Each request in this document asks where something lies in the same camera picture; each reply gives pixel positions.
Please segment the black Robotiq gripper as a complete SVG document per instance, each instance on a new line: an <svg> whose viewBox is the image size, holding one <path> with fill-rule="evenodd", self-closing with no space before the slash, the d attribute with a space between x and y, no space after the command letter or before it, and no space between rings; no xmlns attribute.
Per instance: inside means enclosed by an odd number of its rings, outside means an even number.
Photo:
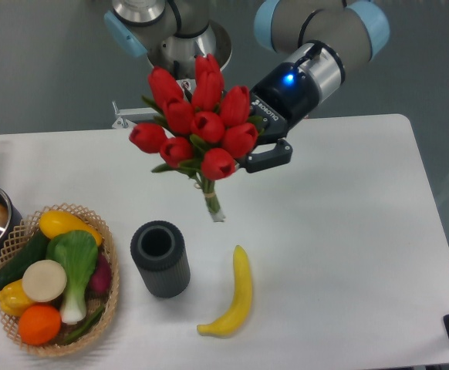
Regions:
<svg viewBox="0 0 449 370"><path fill-rule="evenodd" d="M259 115L268 119L261 125L264 132L259 144L274 143L261 153L249 153L236 160L235 169L257 173L286 165L291 161L293 148L285 140L299 121L320 102L320 92L314 79L292 63L275 67L251 90L251 103Z"/></svg>

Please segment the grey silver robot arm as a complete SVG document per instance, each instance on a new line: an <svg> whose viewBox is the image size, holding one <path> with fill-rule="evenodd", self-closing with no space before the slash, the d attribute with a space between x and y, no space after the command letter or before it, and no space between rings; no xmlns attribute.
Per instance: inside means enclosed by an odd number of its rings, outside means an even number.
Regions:
<svg viewBox="0 0 449 370"><path fill-rule="evenodd" d="M179 81L194 81L194 60L231 58L228 33L206 1L115 1L104 22L129 55L147 57ZM248 152L238 165L249 173L290 161L289 131L331 96L355 69L386 45L390 26L370 1L266 1L253 22L255 38L286 60L252 88L252 112L261 118L264 153Z"/></svg>

